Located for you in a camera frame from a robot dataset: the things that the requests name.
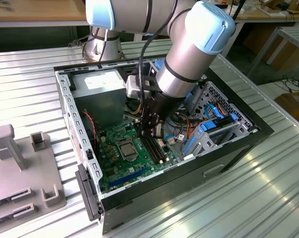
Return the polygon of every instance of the light blue joint cap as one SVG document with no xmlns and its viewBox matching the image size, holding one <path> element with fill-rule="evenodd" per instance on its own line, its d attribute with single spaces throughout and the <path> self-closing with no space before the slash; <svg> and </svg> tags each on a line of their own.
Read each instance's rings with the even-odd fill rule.
<svg viewBox="0 0 299 238">
<path fill-rule="evenodd" d="M 234 33 L 235 23 L 217 6 L 198 1 L 185 17 L 188 38 L 201 51 L 217 55 Z"/>
<path fill-rule="evenodd" d="M 86 20 L 91 26 L 113 30 L 114 13 L 110 0 L 86 0 Z"/>
</svg>

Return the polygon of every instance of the slot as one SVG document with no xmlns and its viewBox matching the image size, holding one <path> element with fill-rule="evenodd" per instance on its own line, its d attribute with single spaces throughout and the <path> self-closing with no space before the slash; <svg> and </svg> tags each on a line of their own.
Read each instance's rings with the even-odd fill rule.
<svg viewBox="0 0 299 238">
<path fill-rule="evenodd" d="M 142 137 L 141 140 L 155 164 L 158 164 L 160 160 L 165 160 L 163 152 L 153 138 Z"/>
</svg>

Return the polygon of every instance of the cardboard box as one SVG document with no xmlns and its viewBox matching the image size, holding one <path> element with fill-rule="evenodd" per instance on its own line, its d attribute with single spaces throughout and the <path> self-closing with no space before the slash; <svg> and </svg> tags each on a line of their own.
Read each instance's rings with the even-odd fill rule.
<svg viewBox="0 0 299 238">
<path fill-rule="evenodd" d="M 299 92 L 282 94 L 275 102 L 299 122 Z"/>
</svg>

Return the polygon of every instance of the motherboard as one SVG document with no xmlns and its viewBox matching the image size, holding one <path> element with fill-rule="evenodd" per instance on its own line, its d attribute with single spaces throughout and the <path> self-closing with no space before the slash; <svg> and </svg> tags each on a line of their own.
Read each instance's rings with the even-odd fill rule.
<svg viewBox="0 0 299 238">
<path fill-rule="evenodd" d="M 100 141 L 98 162 L 103 172 L 99 182 L 102 193 L 179 162 L 163 140 L 142 137 L 137 129 L 136 123 L 127 123 L 97 132 Z"/>
</svg>

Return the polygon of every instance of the black bracket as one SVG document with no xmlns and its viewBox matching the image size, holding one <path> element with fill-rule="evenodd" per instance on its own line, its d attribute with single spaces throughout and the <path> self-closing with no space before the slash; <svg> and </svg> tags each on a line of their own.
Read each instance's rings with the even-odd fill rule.
<svg viewBox="0 0 299 238">
<path fill-rule="evenodd" d="M 101 218 L 103 212 L 98 195 L 96 193 L 93 181 L 83 164 L 78 165 L 78 171 L 75 172 L 76 179 L 82 193 L 83 202 L 88 213 L 90 221 Z"/>
</svg>

